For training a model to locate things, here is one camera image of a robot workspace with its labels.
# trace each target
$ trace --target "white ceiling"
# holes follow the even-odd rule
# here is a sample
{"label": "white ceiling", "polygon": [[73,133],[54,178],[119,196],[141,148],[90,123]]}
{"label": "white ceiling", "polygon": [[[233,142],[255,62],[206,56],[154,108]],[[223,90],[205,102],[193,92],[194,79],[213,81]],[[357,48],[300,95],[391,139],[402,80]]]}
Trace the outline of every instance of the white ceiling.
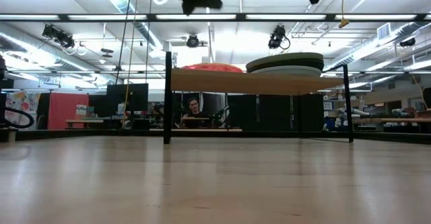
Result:
{"label": "white ceiling", "polygon": [[[303,13],[310,5],[308,0],[222,0],[224,6],[222,13]],[[365,0],[356,6],[361,0],[344,0],[344,11],[354,13],[428,13],[431,11],[430,0]],[[163,5],[156,5],[152,0],[138,0],[137,11],[139,13],[182,13],[179,0],[168,0]],[[118,13],[118,10],[109,0],[0,0],[0,13]],[[341,11],[341,0],[320,0],[313,5],[309,13],[339,13]],[[196,13],[205,13],[205,9],[197,9]],[[8,23],[22,32],[35,38],[44,40],[41,36],[44,23],[42,22],[19,22]],[[105,42],[104,48],[114,50],[113,57],[105,64],[100,64],[99,59],[103,53],[102,48],[103,24],[101,23],[52,23],[58,29],[73,34],[76,40],[83,40],[88,52],[84,56],[75,57],[95,65],[101,69],[111,70],[119,63],[121,38],[123,37],[123,23],[107,23],[106,38],[117,42]],[[240,66],[260,57],[267,56],[267,47],[270,33],[279,23],[271,22],[217,22],[211,23],[214,30],[215,61],[218,63],[230,63]],[[326,59],[332,59],[347,52],[351,47],[361,41],[373,36],[376,29],[383,23],[351,23],[343,29],[338,29],[337,24],[313,24],[299,23],[290,34],[292,46],[289,52],[319,52]],[[286,30],[294,26],[294,23],[284,23]],[[154,22],[148,25],[150,30],[162,40],[181,41],[181,37],[190,33],[198,34],[200,40],[208,41],[208,26],[206,22]],[[321,26],[329,31],[315,45],[312,44],[320,35],[317,28]],[[125,38],[132,38],[133,26],[128,23]],[[153,59],[147,56],[146,44],[139,45],[142,36],[135,31],[135,39],[131,54],[131,42],[126,42],[126,47],[121,55],[122,64],[128,64],[130,59],[133,64],[144,65],[164,64],[164,59]],[[387,54],[374,54],[373,60],[379,62],[385,60]]]}

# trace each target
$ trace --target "duct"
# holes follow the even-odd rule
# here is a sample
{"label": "duct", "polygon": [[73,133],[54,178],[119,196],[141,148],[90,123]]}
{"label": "duct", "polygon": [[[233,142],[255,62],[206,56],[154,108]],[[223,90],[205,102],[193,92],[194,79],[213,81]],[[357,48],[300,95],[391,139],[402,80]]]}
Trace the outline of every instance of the duct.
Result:
{"label": "duct", "polygon": [[372,53],[383,49],[383,46],[389,43],[396,43],[405,40],[413,33],[429,26],[427,22],[410,22],[407,24],[391,23],[391,35],[389,38],[379,40],[377,35],[363,41],[359,45],[353,47],[349,52],[334,58],[328,65],[325,65],[324,70],[332,69],[340,65],[347,65],[356,62]]}
{"label": "duct", "polygon": [[[128,14],[133,15],[134,13],[136,13],[136,9],[134,8],[134,6],[131,3],[129,5],[129,0],[109,0],[109,1],[116,7],[116,9],[119,12],[123,14],[126,14],[128,12]],[[146,39],[147,42],[149,42],[152,49],[162,48],[162,44],[160,43],[160,41],[150,31],[150,29],[148,28],[147,25],[145,25],[145,23],[143,22],[131,22],[131,23],[136,28],[136,30],[141,33],[144,39]]]}
{"label": "duct", "polygon": [[[27,44],[28,46],[31,46],[32,48],[39,48],[42,42],[39,39],[36,39],[32,36],[29,36],[18,29],[15,29],[12,26],[9,26],[4,23],[0,23],[0,36],[12,41],[14,44],[19,44],[22,47],[25,47],[24,45]],[[54,46],[51,46],[49,44],[45,44],[41,46],[38,49],[38,52],[44,57],[50,57],[56,62],[64,62],[68,65],[71,65],[75,68],[78,68],[82,71],[99,71],[100,69],[92,66],[91,64],[82,61],[80,59],[77,59],[73,56],[69,56],[62,52],[59,49],[56,49]],[[112,75],[104,75],[105,79],[108,81],[114,81],[115,77]]]}

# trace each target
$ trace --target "colorful artwork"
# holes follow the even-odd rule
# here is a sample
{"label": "colorful artwork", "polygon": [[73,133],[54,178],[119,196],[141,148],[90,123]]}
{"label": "colorful artwork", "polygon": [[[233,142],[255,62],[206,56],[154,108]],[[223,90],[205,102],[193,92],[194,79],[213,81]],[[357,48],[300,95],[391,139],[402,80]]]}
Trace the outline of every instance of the colorful artwork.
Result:
{"label": "colorful artwork", "polygon": [[[40,94],[28,93],[25,91],[10,93],[6,96],[6,107],[22,110],[32,115],[35,123],[31,127],[26,128],[26,130],[36,130],[36,111],[38,109],[39,99]],[[14,124],[28,123],[28,119],[25,116],[15,112],[5,111],[5,118]]]}

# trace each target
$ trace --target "shelf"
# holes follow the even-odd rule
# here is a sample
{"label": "shelf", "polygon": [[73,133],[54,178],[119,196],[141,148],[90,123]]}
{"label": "shelf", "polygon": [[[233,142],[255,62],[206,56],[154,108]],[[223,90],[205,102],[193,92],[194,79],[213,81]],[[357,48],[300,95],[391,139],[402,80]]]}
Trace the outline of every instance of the shelf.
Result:
{"label": "shelf", "polygon": [[342,84],[322,77],[173,69],[171,90],[300,96]]}

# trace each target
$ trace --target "man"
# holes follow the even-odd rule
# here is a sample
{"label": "man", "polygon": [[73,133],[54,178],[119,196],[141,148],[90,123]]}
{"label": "man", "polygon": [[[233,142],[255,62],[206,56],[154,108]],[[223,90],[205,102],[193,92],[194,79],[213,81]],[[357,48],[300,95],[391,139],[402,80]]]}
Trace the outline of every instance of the man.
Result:
{"label": "man", "polygon": [[188,114],[185,114],[183,116],[183,119],[181,122],[183,123],[184,127],[187,128],[199,128],[199,127],[209,127],[209,119],[199,119],[199,120],[193,120],[191,118],[208,118],[208,116],[204,113],[202,113],[199,110],[199,103],[197,102],[196,98],[190,98],[189,101],[189,110],[190,112]]}

